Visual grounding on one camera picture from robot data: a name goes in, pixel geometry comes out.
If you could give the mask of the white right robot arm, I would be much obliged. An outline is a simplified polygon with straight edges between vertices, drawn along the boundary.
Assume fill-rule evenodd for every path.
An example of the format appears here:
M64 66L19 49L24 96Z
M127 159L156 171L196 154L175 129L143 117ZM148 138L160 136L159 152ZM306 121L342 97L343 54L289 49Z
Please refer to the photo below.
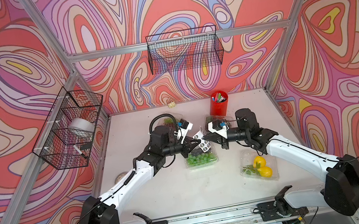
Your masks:
M231 142L244 143L259 154L289 162L321 181L316 188L294 190L285 186L275 196L274 210L289 216L304 207L329 207L344 216L359 209L359 158L342 157L315 151L290 141L278 132L259 125L256 115L247 108L235 112L236 127L215 120L208 124L204 140L229 149Z

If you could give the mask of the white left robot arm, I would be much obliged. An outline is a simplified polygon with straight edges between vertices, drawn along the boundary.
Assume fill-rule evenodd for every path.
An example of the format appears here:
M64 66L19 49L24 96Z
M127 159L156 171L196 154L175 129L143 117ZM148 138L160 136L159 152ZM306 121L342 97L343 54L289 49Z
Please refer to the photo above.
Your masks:
M100 197L88 197L82 206L77 224L153 224L152 220L136 212L122 218L131 198L144 184L166 166L169 156L180 154L187 158L200 141L188 136L193 124L177 120L172 114L161 114L149 125L149 141L142 153L133 159L131 170Z

